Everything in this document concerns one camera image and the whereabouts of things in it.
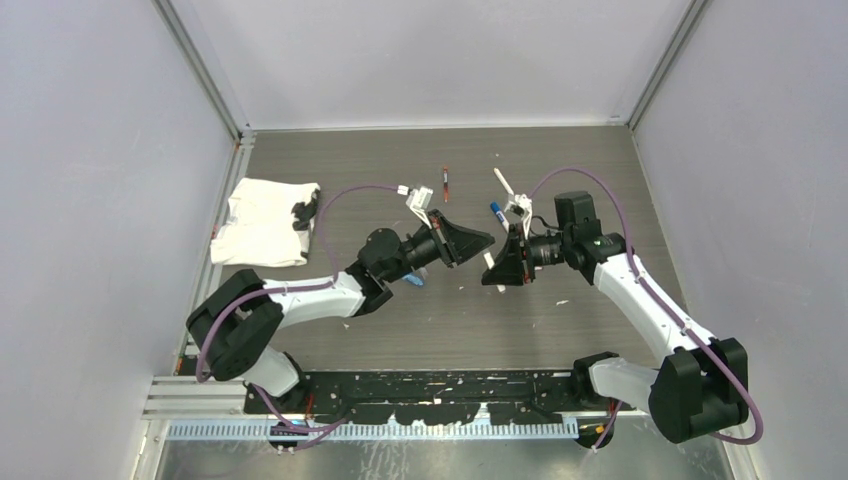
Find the white marker with blue cap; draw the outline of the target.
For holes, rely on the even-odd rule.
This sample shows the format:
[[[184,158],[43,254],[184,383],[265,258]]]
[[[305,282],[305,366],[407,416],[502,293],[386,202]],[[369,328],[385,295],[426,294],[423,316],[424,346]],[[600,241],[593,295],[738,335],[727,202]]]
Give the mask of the white marker with blue cap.
[[[491,202],[490,203],[490,210],[492,211],[493,215],[496,217],[496,219],[499,222],[499,224],[501,225],[502,229],[505,232],[508,232],[509,228],[510,228],[510,222],[507,219],[507,217],[505,216],[501,207],[498,205],[498,203],[497,202]]]

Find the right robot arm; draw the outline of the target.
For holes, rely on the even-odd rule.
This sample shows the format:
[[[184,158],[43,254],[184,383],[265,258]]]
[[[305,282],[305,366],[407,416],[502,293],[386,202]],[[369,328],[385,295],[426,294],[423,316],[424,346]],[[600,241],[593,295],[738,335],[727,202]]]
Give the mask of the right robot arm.
[[[482,275],[485,285],[531,284],[540,267],[566,264],[605,295],[648,345],[658,365],[648,368],[602,352],[573,364],[573,400],[596,409],[620,401],[650,415],[670,442],[717,435],[745,423],[752,410],[744,397],[748,357],[735,339],[720,339],[692,320],[645,270],[618,233],[606,234],[592,196],[585,191],[554,198],[557,225],[535,234],[532,201],[514,195],[510,223],[496,215],[507,236]]]

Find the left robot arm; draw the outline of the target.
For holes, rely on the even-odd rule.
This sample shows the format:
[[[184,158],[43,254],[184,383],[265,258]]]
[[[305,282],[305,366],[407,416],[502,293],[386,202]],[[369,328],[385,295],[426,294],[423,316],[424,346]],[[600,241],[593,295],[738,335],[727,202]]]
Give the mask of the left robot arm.
[[[300,410],[307,387],[300,367],[271,347],[276,332],[292,325],[371,314],[393,296],[389,286],[429,264],[453,268],[483,254],[495,242],[486,232],[457,225],[437,209],[411,235],[390,228],[371,232],[346,269],[299,281],[260,278],[242,269],[220,285],[186,319],[199,348],[196,376],[241,378],[284,413]]]

